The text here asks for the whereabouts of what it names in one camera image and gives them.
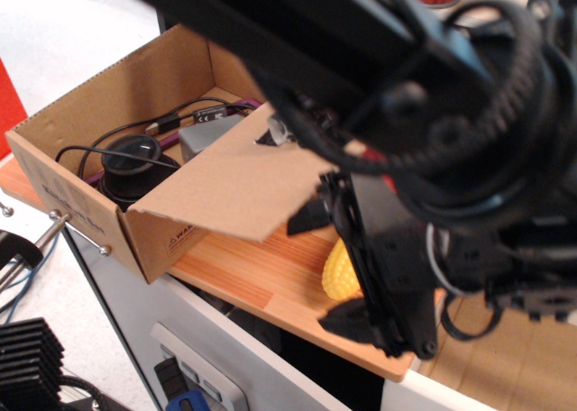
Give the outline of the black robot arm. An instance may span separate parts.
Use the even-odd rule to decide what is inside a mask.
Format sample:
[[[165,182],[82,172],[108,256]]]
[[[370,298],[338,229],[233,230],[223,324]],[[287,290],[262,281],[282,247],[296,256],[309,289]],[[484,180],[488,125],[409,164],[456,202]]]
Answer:
[[[392,357],[437,352],[433,294],[538,322],[576,310],[576,12],[473,1],[142,0],[239,57],[335,165],[292,233],[332,224],[363,295],[320,321]]]

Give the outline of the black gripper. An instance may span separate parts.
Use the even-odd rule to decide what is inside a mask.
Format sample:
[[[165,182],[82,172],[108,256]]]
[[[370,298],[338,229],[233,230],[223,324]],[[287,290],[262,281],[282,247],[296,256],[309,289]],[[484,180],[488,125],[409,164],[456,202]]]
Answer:
[[[327,227],[343,240],[363,296],[343,302],[318,320],[344,339],[371,344],[390,357],[413,352],[435,357],[436,282],[425,255],[425,225],[400,202],[383,178],[332,172],[316,198],[288,220],[288,235]]]

